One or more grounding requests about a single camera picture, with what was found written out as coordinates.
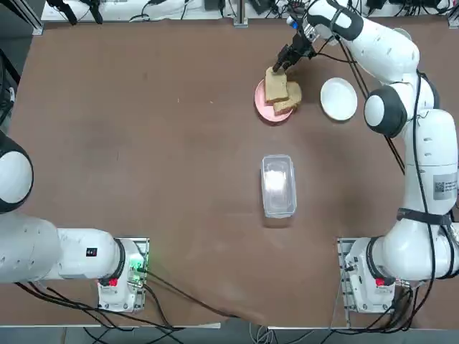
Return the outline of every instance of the label on robot arm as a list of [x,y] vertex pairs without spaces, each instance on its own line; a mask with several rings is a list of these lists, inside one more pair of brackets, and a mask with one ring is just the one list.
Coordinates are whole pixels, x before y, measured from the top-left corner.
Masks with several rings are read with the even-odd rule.
[[433,176],[433,199],[441,201],[454,199],[457,195],[458,175],[456,173]]
[[100,287],[100,292],[105,295],[114,295],[118,293],[114,287]]
[[385,295],[385,294],[389,294],[391,292],[391,288],[389,287],[376,287],[376,289],[374,290],[374,293],[377,294],[377,295]]

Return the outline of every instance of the pink plate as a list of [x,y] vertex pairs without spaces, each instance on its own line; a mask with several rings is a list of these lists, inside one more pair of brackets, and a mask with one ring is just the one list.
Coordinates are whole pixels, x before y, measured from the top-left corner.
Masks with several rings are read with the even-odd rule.
[[278,123],[286,120],[288,116],[293,112],[293,109],[282,115],[276,115],[274,113],[274,107],[266,104],[265,102],[265,80],[261,80],[255,90],[255,106],[257,107],[258,113],[267,121]]

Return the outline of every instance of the cable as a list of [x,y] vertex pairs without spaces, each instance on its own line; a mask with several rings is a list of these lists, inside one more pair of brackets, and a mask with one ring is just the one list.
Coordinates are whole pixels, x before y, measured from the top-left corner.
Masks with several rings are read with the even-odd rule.
[[279,344],[278,335],[275,334],[274,330],[273,330],[273,335],[274,335],[274,339],[275,339],[275,344]]
[[181,13],[180,20],[182,20],[184,18],[184,16],[185,16],[186,7],[188,6],[188,1],[189,0],[185,0],[184,11]]
[[406,4],[407,4],[407,2],[406,2],[406,0],[404,0],[403,4],[402,4],[402,8],[394,16],[398,16],[400,13],[402,13],[402,11],[404,10]]
[[[260,331],[265,330],[265,333],[260,336]],[[267,326],[260,326],[257,331],[257,338],[253,338],[253,333],[252,333],[252,323],[249,322],[249,334],[250,334],[250,339],[252,340],[253,344],[260,344],[261,340],[264,340],[265,342],[263,344],[271,344],[274,338],[272,330],[270,330]]]
[[103,331],[103,333],[98,337],[98,339],[93,341],[93,344],[100,343],[100,339],[101,339],[104,335],[106,335],[106,334],[108,333],[108,331],[110,331],[110,328],[107,328],[105,331]]
[[89,336],[94,340],[93,344],[94,344],[94,343],[108,344],[107,342],[105,342],[105,341],[102,340],[101,338],[102,338],[102,336],[103,336],[104,334],[106,334],[110,329],[105,330],[105,332],[104,332],[99,338],[95,337],[91,332],[89,332],[89,331],[87,330],[87,328],[83,328],[83,330],[86,332],[87,335],[89,335]]
[[332,59],[332,60],[337,61],[337,62],[349,63],[349,61],[345,61],[343,59],[337,59],[336,57],[324,54],[323,52],[317,52],[317,53],[315,53],[315,55],[325,56],[325,57],[328,57],[329,59]]
[[280,1],[280,0],[277,0],[277,1],[275,2],[274,6],[271,6],[270,11],[269,11],[268,14],[266,14],[266,16],[265,16],[265,19],[267,19],[267,18],[270,16],[271,12],[273,12],[274,9],[277,9],[277,12],[278,12],[278,14],[279,14],[279,8],[278,8],[279,1]]
[[[413,154],[414,154],[414,158],[415,158],[417,181],[419,182],[419,187],[420,187],[421,197],[422,197],[422,203],[424,205],[425,213],[428,214],[429,213],[429,209],[428,209],[428,206],[427,206],[427,199],[425,197],[424,186],[422,185],[422,177],[421,177],[421,171],[420,171],[420,167],[419,167],[419,160],[417,158],[417,145],[416,145],[416,143],[417,143],[417,141],[416,141],[416,124],[417,124],[416,123],[416,117],[417,117],[417,104],[419,102],[420,92],[421,92],[421,75],[420,75],[419,71],[417,71],[417,92],[416,92],[415,108],[414,108],[414,111],[413,111],[413,119],[412,119],[412,122],[413,122],[413,134],[412,134],[412,136],[413,136]],[[419,305],[416,308],[413,308],[412,314],[411,314],[410,318],[405,322],[405,324],[408,324],[408,323],[411,324],[414,316],[417,314],[417,312],[419,312],[421,307],[425,304],[425,302],[427,301],[427,298],[429,297],[430,292],[432,291],[433,283],[435,281],[435,268],[436,268],[435,244],[434,244],[434,240],[433,240],[432,228],[431,228],[431,226],[430,226],[430,224],[428,222],[427,222],[427,230],[429,232],[430,249],[432,251],[432,274],[430,275],[429,286],[427,287],[427,291],[425,292],[425,295],[424,295],[423,299],[421,300],[421,302],[419,303]]]
[[[338,41],[338,43],[339,43],[339,45],[341,47],[341,50],[343,51],[343,54],[344,54],[344,56],[346,57],[346,59],[347,59],[347,61],[349,63],[349,66],[351,68],[352,74],[354,75],[354,78],[356,79],[357,85],[359,86],[359,89],[361,90],[361,93],[364,96],[364,99],[365,100],[368,99],[368,96],[369,96],[368,87],[366,86],[364,78],[362,77],[362,75],[361,75],[361,73],[359,71],[359,68],[356,66],[356,63],[353,63],[353,62],[356,62],[356,61],[352,57],[352,53],[349,51],[349,49],[347,49],[347,51],[349,52],[349,55],[347,54],[346,50],[344,49],[344,45],[341,43],[341,40],[339,39],[339,37],[337,37],[336,40]],[[401,172],[404,174],[403,159],[400,156],[400,154],[398,153],[398,150],[395,147],[395,144],[392,142],[392,139],[387,137],[387,136],[384,136],[384,139],[386,140],[387,145],[389,146],[393,156],[395,157],[395,160],[397,161],[397,164],[399,165],[399,168],[400,168]]]
[[185,296],[187,299],[190,299],[191,301],[194,301],[195,303],[197,303],[198,305],[200,305],[201,307],[203,308],[206,308],[207,310],[210,310],[211,312],[215,313],[215,314],[218,314],[218,315],[221,315],[222,317],[233,317],[233,318],[239,318],[238,316],[236,315],[231,315],[231,314],[228,314],[228,313],[225,313],[225,312],[222,312],[221,310],[218,310],[216,308],[213,308],[211,306],[209,306],[208,304],[198,300],[197,298],[195,297],[192,297],[191,295],[181,291],[179,288],[173,286],[171,283],[167,282],[166,280],[162,279],[161,277],[157,276],[156,274],[154,274],[153,272],[150,272],[148,270],[145,270],[145,269],[137,269],[137,271],[139,272],[144,272],[146,274],[149,274],[150,276],[156,278],[158,281],[161,281],[162,283],[164,283],[165,285],[167,285],[168,287],[172,288],[173,290],[175,290],[176,292],[178,292],[179,294]]
[[148,285],[143,285],[143,288],[145,288],[145,290],[150,293],[150,295],[152,296],[152,298],[155,300],[155,303],[156,303],[156,308],[158,309],[158,313],[159,315],[161,316],[161,319],[163,320],[163,324],[166,325],[169,329],[174,329],[174,326],[172,326],[169,321],[166,319],[166,316],[163,312],[163,309],[161,308],[161,305],[159,303],[159,299],[158,297],[156,296],[156,294],[153,292],[153,290],[148,286]]
[[[168,11],[167,13],[168,14],[174,14],[176,13],[177,11],[181,11],[185,6],[188,6],[188,5],[191,5],[191,3],[195,2],[196,0],[188,0],[187,1],[187,4],[186,5],[182,5],[178,8],[174,8],[174,9],[171,9],[170,11]],[[138,20],[136,19],[140,19],[140,18],[143,18],[142,20],[144,20],[145,22],[149,22],[151,21],[152,19],[154,18],[151,18],[148,14],[145,13],[145,9],[149,6],[149,5],[159,5],[159,4],[162,4],[163,2],[165,2],[165,0],[149,0],[147,1],[147,3],[145,5],[143,5],[143,8],[142,8],[142,11],[140,14],[137,14],[135,16],[132,16],[130,19],[129,19],[129,22],[137,22]]]
[[299,343],[300,341],[302,341],[304,338],[308,337],[309,335],[311,335],[315,330],[311,330],[309,331],[308,333],[305,333],[304,335],[294,339],[294,340],[291,340],[290,342],[286,342],[284,344],[296,344],[296,343]]
[[32,282],[29,282],[29,285],[32,287],[33,290],[35,290],[35,292],[37,292],[38,294],[40,294],[41,296],[43,296],[45,298],[49,298],[51,300],[56,300],[56,301],[64,300],[65,302],[68,302],[68,303],[70,303],[72,305],[75,305],[77,307],[77,309],[82,310],[84,313],[86,313],[92,319],[94,319],[97,323],[101,324],[104,328],[107,328],[107,329],[110,329],[110,330],[116,329],[116,330],[120,330],[120,331],[132,331],[132,330],[127,330],[125,328],[118,327],[114,322],[112,322],[112,320],[109,317],[107,317],[105,314],[99,313],[98,310],[96,310],[95,308],[92,308],[91,310],[94,311],[94,312],[99,313],[100,315],[102,315],[107,320],[107,322],[111,325],[111,327],[107,326],[105,323],[103,323],[96,316],[94,316],[93,314],[89,313],[89,311],[86,310],[85,307],[83,307],[82,305],[78,305],[76,302],[73,302],[72,300],[67,299],[66,297],[64,297],[63,295],[59,294],[58,292],[55,292],[55,293],[56,293],[56,295],[58,295],[60,297],[60,299],[58,299],[57,297],[53,297],[52,295],[48,295],[46,292],[43,292],[43,291],[39,290],[37,288],[37,286],[34,285]]
[[330,331],[330,333],[321,341],[321,344],[324,344],[334,333],[334,331]]
[[85,14],[83,14],[83,15],[81,16],[81,18],[79,18],[79,19],[78,19],[78,22],[81,22],[81,21],[82,21],[82,19],[86,17],[86,14],[88,14],[88,13],[89,13],[89,10],[90,10],[90,8],[88,7],[88,9],[87,9],[86,13],[85,13]]
[[[153,326],[156,326],[156,328],[158,330],[160,330],[162,333],[164,334],[167,334],[168,336],[170,336],[173,340],[175,340],[178,344],[183,344],[183,342],[181,342],[180,340],[178,340],[177,338],[175,338],[172,333],[175,332],[175,331],[178,331],[180,329],[176,329],[174,331],[170,331],[170,332],[165,332],[166,330],[169,330],[168,328],[162,326],[162,325],[159,325],[155,322],[151,322],[149,320],[144,320],[144,319],[140,319],[138,317],[133,317],[133,316],[130,316],[130,315],[127,315],[127,314],[123,314],[123,313],[119,313],[119,312],[114,312],[114,311],[111,311],[111,310],[106,310],[106,309],[102,309],[102,308],[94,308],[94,307],[91,307],[91,306],[88,306],[86,305],[85,303],[82,303],[82,302],[76,302],[76,301],[65,301],[65,299],[57,299],[56,300],[56,297],[53,297],[52,295],[49,295],[47,293],[37,293],[33,290],[30,290],[29,288],[25,287],[22,283],[15,283],[15,285],[17,285],[18,287],[20,287],[21,289],[23,289],[25,292],[35,296],[36,298],[40,299],[40,300],[44,300],[44,301],[47,301],[47,302],[50,302],[50,303],[54,303],[56,305],[60,305],[60,306],[63,306],[63,307],[67,307],[67,308],[72,308],[72,309],[76,309],[76,310],[91,310],[91,311],[94,311],[100,315],[102,315],[103,317],[105,317],[105,319],[108,319],[108,321],[111,323],[111,320],[109,318],[107,318],[104,314],[102,313],[110,313],[110,314],[114,314],[114,315],[117,315],[119,317],[124,317],[124,318],[127,318],[127,319],[131,319],[131,320],[135,320],[135,321],[139,321],[140,323],[145,323],[145,324],[149,324],[149,325],[153,325]],[[55,293],[56,295],[59,295],[61,297],[63,297],[61,294],[59,294],[57,291],[53,290],[52,288],[50,287],[47,287],[47,289],[53,293]],[[104,327],[106,327],[105,324],[103,324],[101,321],[99,321],[99,319],[97,319],[96,321],[98,321],[98,323],[100,323],[101,325],[103,325]]]
[[331,35],[329,38],[326,39],[326,41],[322,44],[322,47],[317,51],[317,54],[325,48],[325,46],[330,43],[335,37]]
[[232,15],[236,17],[236,12],[235,12],[235,9],[233,9],[232,7],[231,0],[228,0],[228,4],[229,4],[229,7],[231,8]]
[[147,343],[144,343],[144,344],[153,344],[153,343],[156,343],[156,342],[160,341],[161,339],[164,339],[165,337],[168,337],[168,336],[169,336],[169,334],[165,334],[165,335],[162,335],[160,338],[151,340],[151,341],[149,341]]

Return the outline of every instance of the white plate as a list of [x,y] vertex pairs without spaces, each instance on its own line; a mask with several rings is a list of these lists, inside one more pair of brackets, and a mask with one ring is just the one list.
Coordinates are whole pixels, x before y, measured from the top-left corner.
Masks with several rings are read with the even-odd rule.
[[345,79],[333,77],[321,89],[323,111],[333,120],[348,120],[357,110],[357,94]]

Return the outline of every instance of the black cable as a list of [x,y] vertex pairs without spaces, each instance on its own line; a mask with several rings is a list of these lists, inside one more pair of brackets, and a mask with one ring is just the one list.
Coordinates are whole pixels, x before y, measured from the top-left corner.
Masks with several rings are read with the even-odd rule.
[[166,325],[168,328],[171,328],[172,330],[174,329],[174,326],[172,326],[169,321],[167,320],[163,309],[161,308],[161,304],[159,303],[159,299],[154,293],[154,291],[148,286],[148,285],[143,285],[143,288],[152,296],[156,303],[156,308],[158,309],[158,313],[161,316],[161,319],[163,320],[163,324]]
[[81,18],[78,19],[78,22],[81,22],[83,18],[86,17],[86,14],[89,13],[90,8],[87,9],[86,13],[81,16]]
[[[64,297],[63,295],[59,294],[56,292],[56,295],[58,295],[60,297],[57,298],[57,297],[54,297],[52,295],[49,295],[47,294],[46,292],[43,292],[41,291],[40,289],[38,289],[38,287],[36,285],[34,285],[32,282],[29,282],[29,285],[32,287],[32,289],[35,290],[36,293],[40,294],[41,296],[43,296],[44,298],[49,298],[51,300],[54,300],[54,301],[62,301],[64,300],[65,302],[67,302],[68,304],[71,304],[71,305],[74,305],[76,307],[76,309],[79,309],[81,311],[83,311],[85,314],[89,315],[92,319],[94,319],[97,323],[101,324],[104,328],[107,328],[107,329],[116,329],[116,330],[120,330],[120,331],[132,331],[132,330],[129,330],[129,329],[125,329],[125,328],[120,328],[118,327],[109,317],[107,317],[105,314],[101,314],[98,312],[97,309],[95,308],[92,308],[90,310],[87,310],[87,308],[91,308],[90,306],[82,306],[82,305],[78,305],[76,302],[73,302],[72,300],[69,300],[67,299],[66,297]],[[111,327],[107,326],[105,323],[103,323],[100,319],[98,319],[96,316],[94,316],[93,314],[90,313],[90,311],[93,311],[93,312],[96,312],[100,315],[102,315],[106,320],[107,322],[111,325]]]
[[3,122],[6,120],[6,117],[8,117],[8,114],[13,108],[13,106],[14,106],[14,103],[9,100],[8,104],[5,107],[3,108],[0,107],[0,111],[2,111],[1,116],[0,116],[0,125],[2,125]]
[[284,5],[282,6],[282,9],[280,10],[280,13],[278,14],[278,19],[282,19],[282,15],[284,15],[285,12],[287,12],[288,6]]
[[[173,330],[170,330],[170,329],[168,329],[168,328],[166,328],[166,327],[164,327],[162,325],[159,325],[159,324],[157,324],[155,322],[151,322],[151,321],[148,321],[148,320],[140,319],[138,317],[132,317],[132,316],[127,315],[127,314],[114,312],[114,311],[106,310],[106,309],[103,309],[103,308],[94,308],[94,307],[86,305],[85,303],[82,303],[82,302],[76,302],[76,301],[72,301],[72,300],[69,300],[69,302],[68,302],[68,301],[65,301],[65,299],[67,299],[66,297],[63,297],[60,293],[58,293],[57,291],[55,291],[54,289],[52,289],[50,287],[47,287],[47,289],[49,291],[55,293],[56,295],[59,295],[63,299],[62,300],[60,300],[60,299],[56,300],[56,297],[53,297],[52,295],[49,295],[49,294],[43,293],[43,292],[37,293],[37,292],[35,292],[33,290],[30,290],[29,288],[25,287],[22,283],[15,283],[15,284],[18,287],[20,287],[21,289],[23,289],[25,292],[35,296],[36,298],[38,298],[40,300],[47,301],[47,302],[50,302],[50,303],[54,303],[56,305],[60,305],[60,306],[63,306],[63,307],[72,308],[72,309],[75,309],[75,310],[83,310],[84,309],[84,310],[94,311],[94,312],[98,313],[99,315],[102,315],[105,319],[107,319],[110,324],[113,324],[113,322],[108,317],[106,317],[105,314],[102,314],[102,313],[110,313],[110,314],[114,314],[114,315],[117,315],[117,316],[120,316],[120,317],[124,317],[124,318],[127,318],[127,319],[139,321],[140,323],[145,323],[145,324],[156,326],[156,328],[158,330],[160,330],[165,335],[168,335],[169,337],[171,337],[171,339],[175,340],[178,344],[184,344],[183,342],[181,342],[180,340],[178,340],[177,338],[175,338],[172,335],[173,332],[181,330],[180,328],[179,329],[174,329],[174,331],[173,331]],[[107,325],[103,324],[103,322],[101,322],[99,319],[97,319],[97,318],[95,318],[95,319],[102,326],[107,327]]]
[[0,54],[0,103],[3,102],[6,92],[6,58]]
[[[349,63],[349,66],[351,68],[352,74],[354,75],[354,78],[356,79],[357,85],[359,86],[359,89],[360,89],[362,95],[364,96],[364,99],[366,100],[368,98],[368,95],[369,95],[368,87],[366,86],[365,80],[362,77],[362,75],[361,75],[359,69],[357,68],[356,64],[353,63],[353,62],[356,62],[356,61],[352,57],[352,54],[351,54],[351,52],[349,50],[348,50],[348,52],[349,52],[349,56],[348,56],[348,54],[346,53],[346,50],[344,49],[344,45],[341,43],[341,40],[339,39],[339,37],[337,37],[336,40],[338,41],[338,43],[339,43],[339,45],[341,47],[341,50],[343,51],[343,54],[344,54],[344,56],[346,57],[346,59],[347,59],[347,61]],[[393,156],[395,157],[395,160],[397,161],[397,164],[399,165],[401,172],[404,174],[403,159],[400,156],[397,148],[395,147],[395,144],[392,142],[392,139],[387,137],[387,136],[384,136],[384,139],[386,140],[387,145],[389,146]]]
[[169,334],[165,334],[165,335],[162,335],[160,338],[153,339],[153,340],[151,340],[151,341],[149,341],[147,343],[144,343],[144,344],[153,344],[153,343],[156,343],[156,342],[160,341],[161,339],[164,339],[165,337],[168,337],[168,336],[169,336]]
[[321,344],[324,344],[327,339],[329,339],[335,332],[334,331],[331,331],[322,341],[321,341]]
[[402,308],[402,310],[399,312],[398,317],[396,317],[397,308],[395,308],[394,312],[392,312],[392,314],[390,315],[389,321],[385,325],[385,327],[387,329],[393,328],[394,326],[396,326],[400,322],[400,320],[402,320],[402,318],[404,317],[404,315],[408,311],[408,308],[410,307],[412,300],[413,300],[413,291],[409,290],[408,300],[404,304],[404,307]]
[[448,246],[450,247],[450,266],[448,268],[448,272],[446,272],[445,276],[438,277],[439,280],[446,280],[451,277],[451,274],[453,273],[453,268],[454,268],[454,247],[453,247],[453,241],[451,240],[450,236],[448,235],[448,232],[446,231],[446,228],[444,226],[440,226],[442,229],[443,234],[446,237],[446,240],[448,241]]
[[222,312],[221,310],[218,310],[216,308],[213,308],[211,306],[209,306],[208,304],[198,300],[197,298],[195,297],[192,297],[191,295],[181,291],[179,288],[173,286],[171,283],[167,282],[166,280],[162,279],[161,277],[157,276],[156,274],[154,274],[153,272],[150,272],[148,270],[145,270],[145,269],[137,269],[137,271],[139,272],[144,272],[146,274],[149,274],[150,276],[156,278],[158,281],[161,281],[162,283],[164,283],[165,285],[167,285],[168,287],[172,288],[173,290],[175,290],[176,292],[178,292],[179,294],[185,296],[187,299],[190,299],[191,301],[194,301],[195,303],[197,303],[198,305],[200,305],[201,307],[203,308],[206,308],[207,310],[210,310],[211,312],[215,313],[215,314],[218,314],[218,315],[221,315],[222,317],[233,317],[233,318],[239,318],[238,316],[236,315],[232,315],[232,314],[228,314],[226,312]]
[[101,339],[102,336],[100,336],[99,338],[97,338],[97,337],[95,337],[91,332],[89,332],[89,331],[87,330],[87,328],[83,328],[83,330],[86,332],[87,335],[89,335],[89,336],[94,340],[93,343],[108,344],[107,342],[105,342],[104,340]]
[[349,332],[342,332],[339,330],[332,330],[333,332],[337,332],[342,335],[359,335],[361,333],[385,333],[390,327],[393,327],[396,325],[396,323],[387,323],[385,326],[382,326],[380,328],[372,328],[375,326],[387,313],[389,313],[391,310],[395,309],[396,306],[405,298],[407,295],[412,295],[412,290],[408,290],[407,292],[403,292],[400,294],[400,296],[388,307],[375,321],[373,321],[370,325],[366,326],[365,328],[349,328],[346,329]]
[[164,1],[165,1],[165,0],[163,0],[163,1],[148,0],[148,1],[145,3],[145,5],[143,5],[141,13],[140,13],[140,14],[137,14],[137,15],[135,15],[135,16],[132,16],[132,17],[129,19],[129,21],[131,21],[131,20],[133,20],[133,19],[136,19],[136,18],[144,18],[144,17],[148,17],[148,20],[149,20],[150,16],[149,16],[148,14],[145,14],[145,13],[144,13],[144,12],[145,12],[145,9],[146,9],[148,6],[150,6],[150,5],[161,4],[161,3],[164,2]]
[[278,335],[276,335],[274,330],[273,330],[273,335],[274,335],[274,339],[275,339],[275,344],[279,344]]
[[337,61],[337,62],[349,63],[349,61],[345,61],[343,59],[337,59],[336,57],[330,56],[328,54],[324,54],[323,52],[317,52],[314,55],[325,56],[325,57],[328,57],[329,59],[332,59],[332,60]]
[[[424,186],[422,184],[422,177],[421,177],[421,171],[420,171],[420,167],[419,167],[419,160],[417,158],[417,145],[416,145],[416,143],[417,143],[417,141],[416,141],[416,131],[417,131],[416,130],[416,125],[417,125],[416,117],[417,117],[417,104],[419,102],[420,93],[421,93],[421,75],[420,75],[419,72],[417,72],[417,92],[416,92],[415,108],[414,108],[414,111],[413,111],[413,119],[412,119],[412,121],[413,121],[413,134],[412,134],[412,136],[413,136],[413,154],[414,154],[414,158],[415,158],[417,181],[419,182],[419,187],[420,187],[421,197],[422,197],[422,203],[424,205],[425,213],[428,214],[429,213],[429,209],[428,209],[428,205],[427,205],[427,199],[425,197]],[[427,301],[427,298],[429,297],[430,292],[432,291],[433,283],[435,281],[435,268],[436,268],[435,244],[434,244],[434,240],[433,240],[432,227],[430,226],[429,223],[427,223],[427,230],[429,232],[430,249],[432,251],[432,274],[430,275],[429,286],[427,288],[427,291],[425,292],[425,295],[424,295],[423,299],[421,300],[419,305],[412,311],[412,314],[411,314],[409,320],[407,320],[406,323],[411,323],[413,318],[414,318],[414,316],[417,314],[417,312],[419,312],[421,307],[425,304],[425,302]]]
[[365,94],[364,92],[364,88],[362,87],[362,85],[360,84],[360,80],[359,80],[359,77],[357,76],[356,72],[354,71],[354,68],[353,68],[353,65],[351,63],[351,59],[349,58],[348,54],[346,53],[346,50],[344,49],[344,45],[343,43],[341,43],[341,40],[337,37],[336,40],[338,41],[340,47],[341,47],[341,50],[343,50],[343,53],[344,53],[344,56],[346,57],[346,59],[348,60],[349,62],[349,66],[351,67],[351,71],[352,71],[352,74],[354,75],[354,78],[356,79],[356,82],[357,82],[357,85],[359,86],[359,89],[362,91],[363,95],[364,95],[364,98],[365,100],[368,98],[368,95]]
[[182,20],[184,18],[184,16],[185,16],[186,7],[188,6],[188,1],[189,0],[185,0],[184,11],[181,13],[180,20]]
[[332,35],[322,44],[322,47],[317,51],[317,53],[321,52],[325,46],[330,43],[335,37]]
[[270,16],[270,14],[271,14],[272,12],[274,12],[274,13],[277,12],[278,15],[279,15],[279,13],[280,13],[280,12],[279,12],[279,7],[278,7],[279,1],[280,1],[280,0],[277,0],[277,1],[275,2],[275,4],[273,4],[273,5],[271,6],[270,11],[269,11],[268,14],[266,14],[266,16],[265,16],[265,19],[267,19],[267,18]]
[[98,339],[93,341],[93,344],[100,343],[99,340],[102,339],[102,337],[103,337],[104,335],[106,335],[106,334],[108,333],[108,331],[110,331],[110,330],[111,330],[110,328],[107,328],[105,331],[103,331],[103,333],[98,337]]
[[286,342],[286,343],[283,343],[283,344],[297,343],[297,342],[299,342],[300,340],[302,340],[302,339],[308,337],[308,335],[311,334],[311,332],[313,332],[313,331],[314,331],[314,330],[311,330],[311,331],[309,331],[309,332],[307,332],[307,333],[301,335],[300,337],[298,337],[298,338],[296,338],[296,339],[293,339],[293,340],[290,340],[290,341],[288,341],[288,342]]
[[404,1],[403,1],[403,4],[402,4],[402,8],[401,8],[401,9],[397,12],[397,14],[395,14],[394,16],[398,16],[399,14],[401,14],[402,11],[403,11],[403,9],[405,8],[406,4],[407,4],[407,1],[404,0]]
[[[415,292],[415,301],[413,302],[413,308],[412,308],[412,311],[411,311],[411,314],[413,314],[413,312],[415,311],[415,308],[416,308],[416,303],[417,303],[417,293],[419,292],[419,288],[416,289],[416,292]],[[413,322],[413,316],[410,317],[410,321],[407,323],[407,325],[402,328],[402,331],[408,331],[410,328],[411,328],[411,324]]]
[[232,15],[236,17],[236,12],[235,12],[235,9],[233,9],[232,7],[231,0],[228,0],[228,4],[229,4],[229,7],[231,8]]

